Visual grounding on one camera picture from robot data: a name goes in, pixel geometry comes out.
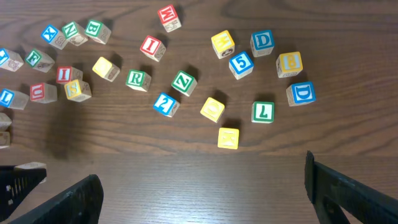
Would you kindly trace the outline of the yellow O block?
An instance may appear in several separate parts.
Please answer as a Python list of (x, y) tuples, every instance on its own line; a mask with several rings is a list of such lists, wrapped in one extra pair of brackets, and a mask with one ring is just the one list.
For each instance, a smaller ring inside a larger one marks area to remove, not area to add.
[(104, 78), (109, 82), (113, 82), (119, 75), (121, 69), (106, 58), (100, 57), (93, 65), (92, 71), (94, 71), (101, 78)]

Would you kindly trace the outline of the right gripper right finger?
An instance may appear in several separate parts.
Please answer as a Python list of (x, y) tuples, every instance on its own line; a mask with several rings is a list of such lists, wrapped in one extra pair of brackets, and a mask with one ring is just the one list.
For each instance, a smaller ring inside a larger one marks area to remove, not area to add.
[(305, 161), (305, 189), (320, 223), (346, 223), (344, 210), (362, 223), (397, 223), (397, 200), (319, 162)]

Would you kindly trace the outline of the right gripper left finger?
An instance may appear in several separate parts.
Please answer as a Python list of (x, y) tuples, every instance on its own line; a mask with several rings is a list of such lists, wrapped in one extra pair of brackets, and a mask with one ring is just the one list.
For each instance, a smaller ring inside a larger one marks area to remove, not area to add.
[(104, 191), (90, 174), (10, 224), (98, 224)]

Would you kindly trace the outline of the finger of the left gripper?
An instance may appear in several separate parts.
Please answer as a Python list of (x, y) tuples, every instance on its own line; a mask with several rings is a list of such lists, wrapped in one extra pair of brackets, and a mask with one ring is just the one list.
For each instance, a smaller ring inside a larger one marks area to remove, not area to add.
[(28, 194), (46, 178), (46, 164), (1, 166), (1, 219), (7, 220)]

